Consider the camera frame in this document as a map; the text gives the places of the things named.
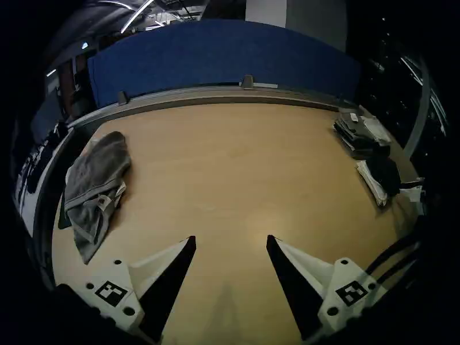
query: gray cloth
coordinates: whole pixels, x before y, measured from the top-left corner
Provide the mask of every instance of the gray cloth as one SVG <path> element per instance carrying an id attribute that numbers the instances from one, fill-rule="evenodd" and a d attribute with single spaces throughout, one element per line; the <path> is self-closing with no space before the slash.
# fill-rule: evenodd
<path id="1" fill-rule="evenodd" d="M 65 190 L 64 211 L 72 223 L 75 244 L 88 264 L 104 240 L 122 175 L 131 165 L 125 137 L 112 132 L 75 161 Z"/>

